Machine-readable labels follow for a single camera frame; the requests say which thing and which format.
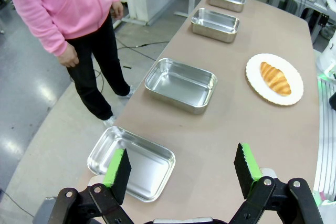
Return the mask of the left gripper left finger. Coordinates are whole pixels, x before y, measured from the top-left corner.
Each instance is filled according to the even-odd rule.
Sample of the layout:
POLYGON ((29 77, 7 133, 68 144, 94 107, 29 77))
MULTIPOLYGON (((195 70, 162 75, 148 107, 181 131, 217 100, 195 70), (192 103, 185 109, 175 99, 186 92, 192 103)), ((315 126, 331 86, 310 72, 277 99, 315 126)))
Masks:
POLYGON ((133 223, 123 204, 131 164, 127 150, 114 152, 103 182, 87 186, 79 192, 75 188, 62 189, 49 217, 49 223, 90 223, 96 217, 105 223, 133 223))

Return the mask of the person's right hand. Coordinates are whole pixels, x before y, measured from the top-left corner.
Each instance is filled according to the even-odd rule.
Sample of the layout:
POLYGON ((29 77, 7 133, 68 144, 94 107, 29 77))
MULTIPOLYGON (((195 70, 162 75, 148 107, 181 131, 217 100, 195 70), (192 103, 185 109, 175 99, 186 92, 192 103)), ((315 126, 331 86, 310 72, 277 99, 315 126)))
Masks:
POLYGON ((67 44, 66 50, 57 59, 61 65, 67 68, 75 67, 79 63, 77 52, 71 44, 67 44))

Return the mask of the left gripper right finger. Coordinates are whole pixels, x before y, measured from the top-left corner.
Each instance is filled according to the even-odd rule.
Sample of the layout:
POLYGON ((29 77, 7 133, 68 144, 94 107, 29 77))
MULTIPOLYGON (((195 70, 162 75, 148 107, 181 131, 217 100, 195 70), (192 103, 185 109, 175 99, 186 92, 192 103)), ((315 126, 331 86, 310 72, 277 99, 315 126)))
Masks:
POLYGON ((283 183, 272 169, 263 174, 246 143, 238 144, 234 166, 245 201, 230 223, 258 223, 265 211, 275 211, 282 223, 323 223, 305 179, 283 183))

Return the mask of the person's left hand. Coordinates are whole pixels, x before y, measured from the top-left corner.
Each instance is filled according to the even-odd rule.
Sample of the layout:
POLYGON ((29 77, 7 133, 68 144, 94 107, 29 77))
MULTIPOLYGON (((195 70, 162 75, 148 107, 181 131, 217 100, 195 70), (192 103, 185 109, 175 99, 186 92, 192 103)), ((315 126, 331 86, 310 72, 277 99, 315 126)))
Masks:
POLYGON ((123 4, 121 1, 113 2, 111 8, 113 18, 121 20, 123 18, 123 4))

